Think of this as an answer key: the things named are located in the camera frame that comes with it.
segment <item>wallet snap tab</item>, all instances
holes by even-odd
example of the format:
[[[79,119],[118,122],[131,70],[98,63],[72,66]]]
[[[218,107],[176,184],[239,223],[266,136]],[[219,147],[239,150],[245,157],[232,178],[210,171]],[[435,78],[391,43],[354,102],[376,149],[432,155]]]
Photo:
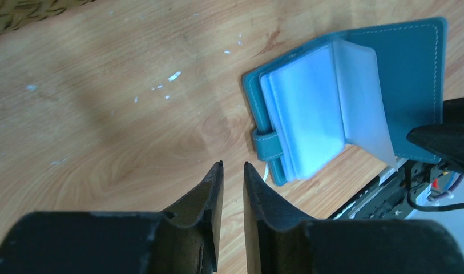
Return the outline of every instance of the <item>wallet snap tab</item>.
[[[283,154],[276,132],[260,135],[255,129],[252,133],[252,139],[257,151],[257,157],[261,161],[277,159]]]

